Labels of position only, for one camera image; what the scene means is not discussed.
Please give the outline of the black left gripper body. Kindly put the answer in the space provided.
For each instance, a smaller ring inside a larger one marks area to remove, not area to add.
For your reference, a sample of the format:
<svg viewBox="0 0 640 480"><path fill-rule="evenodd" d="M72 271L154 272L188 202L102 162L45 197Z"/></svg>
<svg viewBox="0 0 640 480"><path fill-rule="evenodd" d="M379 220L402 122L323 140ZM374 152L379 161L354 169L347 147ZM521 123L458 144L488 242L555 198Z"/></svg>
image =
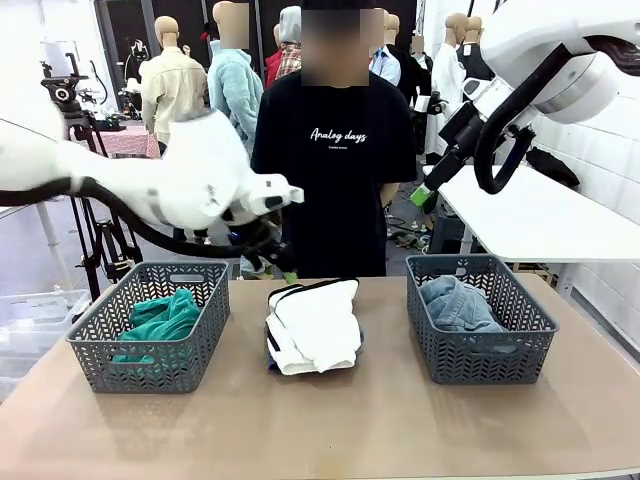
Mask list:
<svg viewBox="0 0 640 480"><path fill-rule="evenodd" d="M274 224L265 217L258 217L250 223L240 225L239 240L242 256L256 255L272 265L275 265L274 257L280 251L290 250L293 253L289 244L277 238Z"/></svg>

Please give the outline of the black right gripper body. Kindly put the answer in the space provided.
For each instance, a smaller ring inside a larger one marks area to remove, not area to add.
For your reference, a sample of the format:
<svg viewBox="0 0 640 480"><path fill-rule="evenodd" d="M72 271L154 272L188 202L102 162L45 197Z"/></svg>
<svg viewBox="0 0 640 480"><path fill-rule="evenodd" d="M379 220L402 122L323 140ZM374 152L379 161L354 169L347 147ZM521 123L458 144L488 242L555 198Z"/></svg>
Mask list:
<svg viewBox="0 0 640 480"><path fill-rule="evenodd" d="M473 153L484 127L484 120L472 102L463 102L439 131L445 142L445 151L457 149L461 153Z"/></svg>

